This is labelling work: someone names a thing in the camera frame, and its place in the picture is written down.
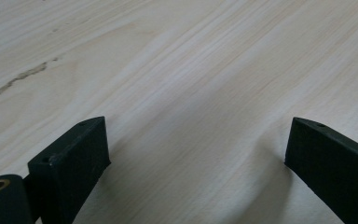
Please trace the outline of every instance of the wood crack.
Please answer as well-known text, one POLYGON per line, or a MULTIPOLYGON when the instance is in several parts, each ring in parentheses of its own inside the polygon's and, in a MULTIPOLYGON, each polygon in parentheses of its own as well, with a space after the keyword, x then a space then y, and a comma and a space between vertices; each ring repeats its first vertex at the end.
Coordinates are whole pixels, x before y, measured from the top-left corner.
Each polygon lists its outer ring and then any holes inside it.
POLYGON ((5 84, 4 86, 2 86, 0 88, 0 94, 2 94, 4 91, 7 91, 7 89, 9 89, 11 86, 13 86, 13 84, 16 81, 26 79, 29 76, 32 76, 32 75, 35 75, 41 71, 44 71, 44 70, 46 70, 47 67, 48 67, 48 63, 41 63, 35 68, 32 68, 28 71, 18 74, 15 78, 11 79, 7 84, 5 84))

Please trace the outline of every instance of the tabletop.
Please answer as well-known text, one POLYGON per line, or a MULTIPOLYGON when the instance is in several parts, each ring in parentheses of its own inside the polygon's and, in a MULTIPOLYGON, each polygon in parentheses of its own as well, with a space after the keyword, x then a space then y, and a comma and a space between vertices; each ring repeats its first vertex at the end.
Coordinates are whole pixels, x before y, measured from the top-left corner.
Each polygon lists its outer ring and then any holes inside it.
POLYGON ((358 0, 0 1, 0 175, 98 116, 75 223, 342 223, 283 160, 293 117, 358 142, 358 0))

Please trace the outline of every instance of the light wood grain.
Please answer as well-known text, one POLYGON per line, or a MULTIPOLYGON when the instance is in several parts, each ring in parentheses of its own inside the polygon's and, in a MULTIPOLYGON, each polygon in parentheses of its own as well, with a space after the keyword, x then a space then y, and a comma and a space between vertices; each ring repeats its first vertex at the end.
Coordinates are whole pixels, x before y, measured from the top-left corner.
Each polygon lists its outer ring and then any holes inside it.
POLYGON ((358 141, 358 0, 0 1, 0 175, 101 115, 75 223, 341 223, 282 161, 293 116, 358 141))

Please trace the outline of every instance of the black plastic part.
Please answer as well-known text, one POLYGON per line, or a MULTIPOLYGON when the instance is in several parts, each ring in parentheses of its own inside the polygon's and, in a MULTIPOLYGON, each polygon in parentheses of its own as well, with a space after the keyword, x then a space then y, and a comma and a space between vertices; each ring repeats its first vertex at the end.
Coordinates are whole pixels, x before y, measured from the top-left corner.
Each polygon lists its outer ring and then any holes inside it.
POLYGON ((34 223, 19 175, 0 175, 0 224, 8 223, 34 223))
POLYGON ((311 120, 294 118, 285 164, 346 224, 358 224, 358 144, 311 120))
POLYGON ((72 223, 109 164, 104 117, 78 123, 30 160, 43 223, 72 223))

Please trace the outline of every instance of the dark crack in wood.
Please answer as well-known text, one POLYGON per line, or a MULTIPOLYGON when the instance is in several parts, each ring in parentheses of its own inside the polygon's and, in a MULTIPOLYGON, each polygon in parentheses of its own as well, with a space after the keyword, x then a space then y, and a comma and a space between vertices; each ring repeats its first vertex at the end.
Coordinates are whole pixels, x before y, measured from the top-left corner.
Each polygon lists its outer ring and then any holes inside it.
POLYGON ((37 67, 30 69, 26 72, 18 74, 15 78, 11 79, 7 84, 0 88, 0 94, 13 86, 16 81, 26 79, 29 76, 35 75, 41 71, 44 71, 48 67, 48 63, 39 64, 37 67))

